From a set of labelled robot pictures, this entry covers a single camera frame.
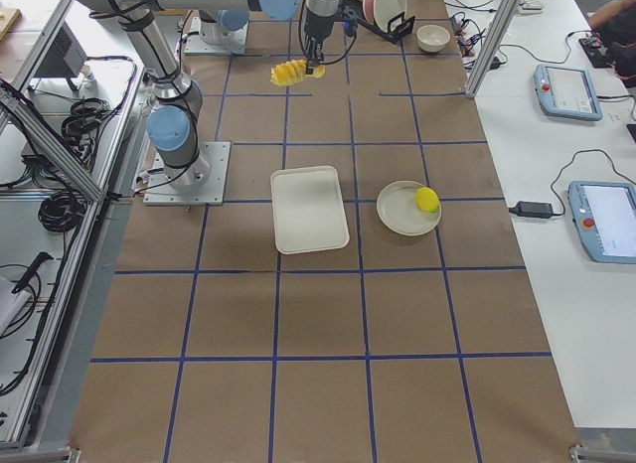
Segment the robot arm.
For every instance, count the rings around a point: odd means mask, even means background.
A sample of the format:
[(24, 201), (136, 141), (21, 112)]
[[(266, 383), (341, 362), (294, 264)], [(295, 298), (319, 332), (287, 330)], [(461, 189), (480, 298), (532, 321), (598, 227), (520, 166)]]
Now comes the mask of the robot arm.
[(167, 184), (187, 189), (209, 175), (198, 144), (202, 92), (179, 65), (147, 8), (118, 19), (151, 78), (155, 104), (146, 121), (151, 144), (163, 161)]

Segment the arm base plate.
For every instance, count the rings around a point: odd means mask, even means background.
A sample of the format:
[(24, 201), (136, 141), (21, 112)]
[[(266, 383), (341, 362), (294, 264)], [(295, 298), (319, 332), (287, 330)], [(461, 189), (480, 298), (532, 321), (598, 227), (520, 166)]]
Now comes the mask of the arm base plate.
[(147, 206), (220, 206), (224, 202), (231, 155), (229, 141), (200, 142), (199, 157), (186, 171), (166, 168), (155, 153), (153, 167), (143, 193)]
[(242, 56), (248, 25), (229, 31), (219, 23), (201, 22), (195, 17), (188, 31), (184, 54), (188, 56)]

